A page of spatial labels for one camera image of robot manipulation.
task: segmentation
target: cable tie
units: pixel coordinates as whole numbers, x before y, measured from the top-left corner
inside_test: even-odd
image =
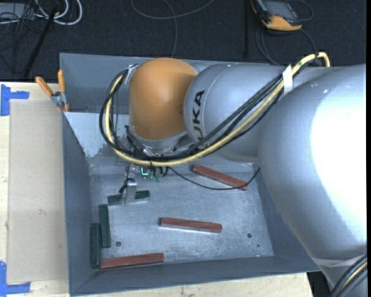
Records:
[[[286,95],[291,90],[293,90],[293,82],[292,82],[292,72],[291,72],[291,65],[289,65],[282,73],[283,82],[284,82],[284,94]]]

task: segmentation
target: clamp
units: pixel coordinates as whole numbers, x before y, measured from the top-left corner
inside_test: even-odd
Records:
[[[70,110],[70,106],[66,98],[66,85],[64,82],[62,69],[58,71],[58,83],[60,90],[58,92],[54,93],[51,87],[40,76],[37,76],[35,80],[36,83],[40,85],[41,89],[43,89],[43,91],[51,98],[52,102],[57,106],[58,111],[62,111],[62,106],[64,106],[64,111]]]

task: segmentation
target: wooden block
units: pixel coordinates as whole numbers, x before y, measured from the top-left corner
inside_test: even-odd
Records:
[[[101,261],[100,269],[117,269],[120,267],[140,266],[155,263],[162,263],[164,261],[163,253],[151,253],[135,256],[116,257],[113,259],[103,259]]]
[[[177,218],[161,218],[160,226],[167,228],[186,229],[194,231],[214,232],[220,233],[223,226],[219,223],[177,219]]]
[[[202,165],[195,164],[192,167],[191,171],[200,176],[210,178],[214,181],[218,181],[219,183],[225,184],[227,186],[238,188],[242,191],[246,191],[248,187],[247,182],[245,181],[220,173],[219,171],[211,170],[210,168],[204,167]]]

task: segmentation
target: orange object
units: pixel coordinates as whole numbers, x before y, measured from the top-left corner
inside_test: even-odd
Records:
[[[220,225],[219,223],[166,217],[160,219],[160,226],[165,226],[167,228],[205,231],[214,233],[220,233],[221,230],[223,229],[223,226]]]
[[[240,179],[234,178],[232,176],[220,173],[219,171],[211,170],[210,168],[204,167],[202,165],[195,164],[191,171],[200,176],[210,178],[214,181],[218,181],[227,186],[240,189],[242,191],[247,190],[247,182],[241,181]]]
[[[64,93],[66,91],[66,83],[64,81],[62,69],[58,70],[58,83],[59,83],[59,90],[61,91],[61,93]],[[69,111],[69,110],[70,110],[70,105],[66,103],[64,105],[64,111]]]
[[[120,267],[162,263],[163,261],[164,261],[163,253],[151,253],[135,256],[115,257],[112,259],[103,259],[100,264],[100,269],[101,270],[117,269]]]
[[[40,76],[36,77],[36,83],[38,83],[41,87],[41,89],[44,90],[44,92],[48,95],[51,96],[54,92],[52,91],[51,87],[45,82],[44,79],[42,79]]]
[[[140,65],[129,85],[129,122],[145,140],[163,140],[185,131],[183,104],[195,69],[185,61],[155,58]]]
[[[43,78],[41,78],[40,76],[37,76],[35,78],[36,80],[36,83],[38,83],[38,85],[40,85],[41,89],[43,89],[43,91],[49,96],[49,97],[52,97],[54,96],[54,92],[53,90],[51,89],[51,87],[45,82],[45,80]],[[61,95],[63,94],[63,97],[60,98],[60,99],[66,99],[65,96],[64,96],[64,93],[66,91],[66,84],[65,84],[65,81],[64,81],[64,77],[63,77],[63,71],[62,69],[58,70],[58,84],[59,84],[59,90],[60,90],[60,93]],[[59,102],[57,103],[58,105],[58,111],[61,112],[62,111],[62,108],[59,106]],[[69,111],[70,110],[70,105],[68,103],[66,103],[64,105],[64,111]]]

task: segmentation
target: yellow cable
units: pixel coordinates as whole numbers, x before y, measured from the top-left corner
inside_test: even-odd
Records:
[[[303,65],[305,65],[307,62],[309,62],[313,59],[316,59],[316,58],[323,58],[324,61],[325,61],[325,65],[327,67],[330,66],[330,61],[328,59],[328,56],[325,53],[319,53],[317,56],[315,54],[311,54],[311,55],[308,55],[308,56],[302,58],[296,65],[294,65],[294,67],[291,69],[291,74],[294,76],[295,74],[297,74],[297,72],[299,71],[299,69]],[[110,90],[110,93],[112,93],[114,91],[116,85],[121,80],[121,78],[122,78],[122,76],[120,76],[115,81],[115,83],[113,83],[113,87]],[[212,144],[211,146],[205,148],[204,150],[202,150],[202,151],[200,151],[200,152],[198,152],[194,155],[191,155],[189,157],[185,157],[185,158],[182,158],[180,160],[171,160],[171,161],[154,161],[154,160],[149,161],[149,160],[140,160],[138,158],[130,157],[130,156],[126,155],[125,153],[122,153],[121,151],[116,150],[116,149],[114,149],[114,151],[118,154],[118,156],[123,158],[125,161],[128,161],[129,163],[141,165],[141,166],[150,166],[151,165],[151,166],[156,166],[156,167],[165,167],[165,166],[176,166],[176,165],[189,163],[191,161],[194,161],[198,158],[204,157],[205,155],[208,155],[208,154],[214,152],[215,150],[217,150],[218,148],[223,146],[225,143],[232,140],[235,136],[240,134],[242,132],[242,130],[244,130],[254,120],[256,120],[258,118],[258,116],[260,115],[260,113],[262,113],[264,111],[264,109],[267,108],[268,105],[276,98],[276,96],[278,96],[280,94],[283,87],[284,87],[284,82],[282,80],[272,90],[272,92],[269,94],[269,96],[267,96],[267,98],[261,103],[261,105],[258,106],[258,108],[240,126],[238,126],[231,133],[229,133],[228,135],[223,137],[220,141]],[[112,102],[112,99],[110,99],[107,102],[106,111],[105,111],[105,126],[106,126],[106,130],[108,131],[108,135],[107,135],[108,139],[110,140],[110,142],[114,143],[113,136],[112,136],[112,133],[111,133],[110,127],[109,127],[109,111],[110,111],[111,102]]]

